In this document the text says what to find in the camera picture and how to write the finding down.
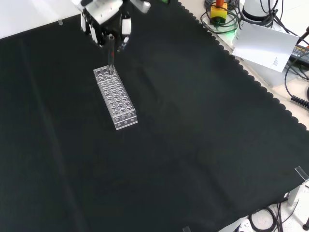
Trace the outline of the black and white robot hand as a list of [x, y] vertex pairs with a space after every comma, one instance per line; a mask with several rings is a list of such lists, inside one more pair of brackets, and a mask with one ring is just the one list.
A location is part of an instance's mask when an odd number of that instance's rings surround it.
[[128, 43], [132, 22], [127, 5], [133, 5], [141, 13], [149, 11], [151, 4], [145, 0], [73, 0], [80, 11], [81, 29], [99, 47], [109, 44], [114, 37], [114, 49], [121, 51]]

